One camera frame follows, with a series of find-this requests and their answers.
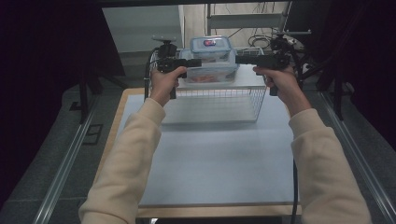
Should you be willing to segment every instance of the cream sleeve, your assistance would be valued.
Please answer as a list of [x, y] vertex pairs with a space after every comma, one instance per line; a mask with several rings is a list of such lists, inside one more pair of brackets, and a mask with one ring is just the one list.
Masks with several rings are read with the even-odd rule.
[[164, 116], [163, 108], [148, 98], [128, 118], [87, 201], [79, 208], [81, 223], [134, 223]]
[[303, 223], [371, 223], [367, 204], [332, 128], [315, 109], [290, 120]]

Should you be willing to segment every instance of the food storage box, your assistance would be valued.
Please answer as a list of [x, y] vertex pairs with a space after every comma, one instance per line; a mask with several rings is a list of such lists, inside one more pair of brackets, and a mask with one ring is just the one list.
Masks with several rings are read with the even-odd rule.
[[227, 63], [232, 51], [230, 40], [225, 36], [195, 37], [190, 42], [190, 49], [194, 59], [201, 59], [202, 63]]
[[[235, 80], [235, 72], [239, 64], [235, 63], [235, 51], [232, 49], [228, 53], [227, 62], [202, 63], [201, 67], [187, 68], [187, 78], [184, 78], [186, 84], [227, 84]], [[194, 54], [189, 49], [183, 49], [179, 53], [179, 58], [192, 59]]]

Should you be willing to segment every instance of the person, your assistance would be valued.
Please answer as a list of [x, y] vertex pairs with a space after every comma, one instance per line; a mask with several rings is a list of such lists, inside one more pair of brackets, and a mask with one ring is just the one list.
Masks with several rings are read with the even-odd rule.
[[[269, 77], [268, 87], [277, 85], [278, 97], [290, 112], [294, 134], [291, 150], [298, 169], [302, 222], [371, 223], [367, 204], [341, 144], [300, 90], [292, 68], [274, 71], [254, 67], [253, 70]], [[79, 208], [82, 223], [135, 222], [161, 137], [163, 106], [169, 101], [172, 88], [178, 85], [178, 75], [185, 71], [185, 67], [179, 67], [166, 75], [158, 71], [151, 74], [150, 97], [126, 121], [87, 201]]]

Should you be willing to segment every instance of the handle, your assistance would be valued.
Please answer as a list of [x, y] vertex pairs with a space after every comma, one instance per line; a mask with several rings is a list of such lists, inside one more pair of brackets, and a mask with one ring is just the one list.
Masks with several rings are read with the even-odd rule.
[[176, 99], [176, 88], [175, 87], [171, 90], [171, 100], [174, 100], [174, 99]]
[[270, 96], [277, 96], [277, 86], [270, 88]]

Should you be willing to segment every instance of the wire basket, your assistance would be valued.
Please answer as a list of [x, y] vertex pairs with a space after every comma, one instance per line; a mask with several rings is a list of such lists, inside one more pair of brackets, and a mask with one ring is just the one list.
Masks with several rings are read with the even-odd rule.
[[[236, 49], [237, 55], [257, 56], [260, 48]], [[151, 69], [156, 67], [156, 53]], [[252, 71], [253, 65], [242, 65], [232, 84], [185, 85], [179, 80], [177, 98], [165, 107], [163, 124], [256, 122], [266, 92], [265, 82]]]

